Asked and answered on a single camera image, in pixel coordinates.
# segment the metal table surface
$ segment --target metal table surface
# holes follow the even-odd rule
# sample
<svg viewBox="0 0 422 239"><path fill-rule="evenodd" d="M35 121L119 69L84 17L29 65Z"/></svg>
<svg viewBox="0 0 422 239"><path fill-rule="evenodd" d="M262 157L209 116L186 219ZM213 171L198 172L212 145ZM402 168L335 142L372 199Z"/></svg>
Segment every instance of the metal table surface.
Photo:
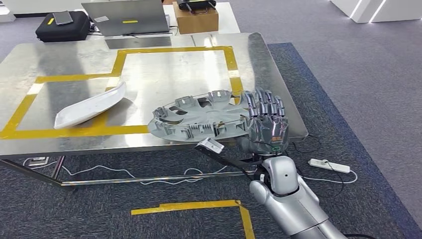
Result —
<svg viewBox="0 0 422 239"><path fill-rule="evenodd" d="M120 79L128 87L118 105L53 129L62 108ZM281 96L291 141L303 140L307 129L259 33L20 44L0 64L0 159L191 147L148 133L152 111L183 96L255 86Z"/></svg>

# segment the robot finger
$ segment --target robot finger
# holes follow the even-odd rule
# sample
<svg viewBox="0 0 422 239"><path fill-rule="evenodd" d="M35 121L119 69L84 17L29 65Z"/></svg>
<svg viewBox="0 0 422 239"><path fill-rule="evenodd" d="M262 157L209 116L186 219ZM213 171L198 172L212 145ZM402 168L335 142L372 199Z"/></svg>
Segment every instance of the robot finger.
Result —
<svg viewBox="0 0 422 239"><path fill-rule="evenodd" d="M276 101L276 105L277 105L277 114L279 116L284 117L285 114L285 110L284 110L284 105L283 105L283 101L281 100L281 98L279 96L275 96L275 101Z"/></svg>
<svg viewBox="0 0 422 239"><path fill-rule="evenodd" d="M267 99L264 96L265 92L261 87L256 87L256 95L258 96L259 100L259 114L267 115L268 114L268 106L267 106Z"/></svg>
<svg viewBox="0 0 422 239"><path fill-rule="evenodd" d="M277 111L276 108L274 106L274 98L273 98L273 93L269 90L265 91L265 96L267 97L267 108L268 108L268 114L270 115L276 115Z"/></svg>
<svg viewBox="0 0 422 239"><path fill-rule="evenodd" d="M258 112L256 109L256 104L255 104L255 98L253 96L253 93L250 91L245 91L244 95L246 97L246 100L248 102L248 111L249 111L249 118L255 118L258 116Z"/></svg>

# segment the smartphone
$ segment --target smartphone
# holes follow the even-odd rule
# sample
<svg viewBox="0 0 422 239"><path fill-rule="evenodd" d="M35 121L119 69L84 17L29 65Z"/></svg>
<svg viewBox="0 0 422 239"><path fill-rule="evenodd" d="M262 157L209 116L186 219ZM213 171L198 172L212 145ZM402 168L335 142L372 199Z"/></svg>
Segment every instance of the smartphone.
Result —
<svg viewBox="0 0 422 239"><path fill-rule="evenodd" d="M53 13L53 16L57 25L63 25L73 22L73 19L68 11L55 12Z"/></svg>

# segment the gray carpet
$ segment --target gray carpet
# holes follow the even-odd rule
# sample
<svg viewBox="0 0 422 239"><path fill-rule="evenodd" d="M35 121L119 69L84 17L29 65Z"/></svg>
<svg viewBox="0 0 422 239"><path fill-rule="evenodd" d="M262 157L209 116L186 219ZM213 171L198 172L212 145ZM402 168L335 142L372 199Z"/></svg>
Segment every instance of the gray carpet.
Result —
<svg viewBox="0 0 422 239"><path fill-rule="evenodd" d="M294 44L422 227L422 20L356 24L328 0L228 1L242 32Z"/></svg>
<svg viewBox="0 0 422 239"><path fill-rule="evenodd" d="M289 147L289 155L309 177L338 180L333 172L307 166L310 158L329 159L350 165L359 175L356 183L346 185L335 198L323 197L337 194L341 185L309 182L309 186L321 196L321 206L330 215L332 222L344 233L364 233L378 239L405 238L404 234L409 233L400 228L381 192L388 191L388 188L379 188L379 184L373 181L373 175L368 174L366 168L372 164L370 159L362 166L362 162L356 158L356 153L350 149L342 135L342 129L332 121L331 113L325 109L326 105L320 104L320 92L316 92L310 84L309 76L302 69L303 64L297 64L300 56L292 54L294 48L291 44L271 45L270 49L283 71L286 84L309 131L321 141L321 147L316 152L302 154ZM312 150L317 147L317 143L310 138L297 146L299 150ZM225 156L247 155L236 148L229 148ZM181 174L190 167L199 168L203 172L221 168L194 150L72 156L68 157L64 165L76 172L97 164L125 168L136 176ZM42 169L42 172L49 170L52 168ZM0 238L78 239L83 235L99 239L245 238L237 208L130 215L132 209L155 207L161 203L228 199L240 200L250 211L257 239L287 238L265 209L251 197L248 182L243 177L206 179L177 186L158 183L147 186L136 183L97 185L81 187L68 193L34 180L24 182L24 176L2 167L0 175ZM97 169L72 178L81 180L125 176L123 172ZM70 177L63 172L61 179L67 180ZM343 179L348 181L353 176L344 175ZM416 225L414 221L408 221L408 224Z"/></svg>
<svg viewBox="0 0 422 239"><path fill-rule="evenodd" d="M0 63L17 44L38 42L35 30L43 20L43 17L32 17L0 22Z"/></svg>

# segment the cardboard box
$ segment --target cardboard box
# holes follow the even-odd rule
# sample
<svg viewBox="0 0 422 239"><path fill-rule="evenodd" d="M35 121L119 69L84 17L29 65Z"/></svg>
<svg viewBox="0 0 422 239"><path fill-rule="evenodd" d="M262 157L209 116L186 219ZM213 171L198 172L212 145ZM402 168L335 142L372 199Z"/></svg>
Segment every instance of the cardboard box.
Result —
<svg viewBox="0 0 422 239"><path fill-rule="evenodd" d="M173 2L173 8L180 34L218 31L217 10L209 7L207 13L204 9L197 10L196 14L191 14L189 11L180 10L177 2Z"/></svg>

